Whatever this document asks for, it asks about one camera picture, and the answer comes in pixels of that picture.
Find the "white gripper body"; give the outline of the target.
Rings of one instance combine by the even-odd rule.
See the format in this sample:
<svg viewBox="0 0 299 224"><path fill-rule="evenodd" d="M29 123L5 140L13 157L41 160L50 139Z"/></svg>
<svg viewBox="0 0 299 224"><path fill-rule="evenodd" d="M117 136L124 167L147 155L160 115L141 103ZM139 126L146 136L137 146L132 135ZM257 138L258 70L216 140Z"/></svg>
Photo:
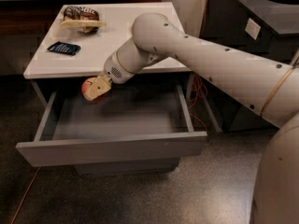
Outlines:
<svg viewBox="0 0 299 224"><path fill-rule="evenodd" d="M121 66L116 52L107 58L104 64L104 73L109 76L115 84L123 84L134 76L134 74L126 71Z"/></svg>

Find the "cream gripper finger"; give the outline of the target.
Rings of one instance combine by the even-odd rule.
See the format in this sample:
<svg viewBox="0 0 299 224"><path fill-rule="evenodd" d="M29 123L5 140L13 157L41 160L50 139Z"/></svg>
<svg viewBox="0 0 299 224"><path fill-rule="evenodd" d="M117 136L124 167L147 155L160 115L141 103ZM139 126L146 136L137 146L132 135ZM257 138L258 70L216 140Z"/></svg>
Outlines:
<svg viewBox="0 0 299 224"><path fill-rule="evenodd" d="M88 101L91 101L111 89L111 78L107 76L94 77L93 84L86 91L86 96L84 96Z"/></svg>

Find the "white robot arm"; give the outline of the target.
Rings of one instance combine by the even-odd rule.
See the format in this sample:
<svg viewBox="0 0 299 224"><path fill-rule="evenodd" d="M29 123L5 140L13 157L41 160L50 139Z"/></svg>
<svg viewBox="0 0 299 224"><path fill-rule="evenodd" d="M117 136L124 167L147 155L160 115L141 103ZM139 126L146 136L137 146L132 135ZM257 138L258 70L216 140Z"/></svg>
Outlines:
<svg viewBox="0 0 299 224"><path fill-rule="evenodd" d="M84 97L93 101L147 66L171 57L278 127L261 158L250 224L299 224L299 67L185 35L145 13L132 37L105 62Z"/></svg>

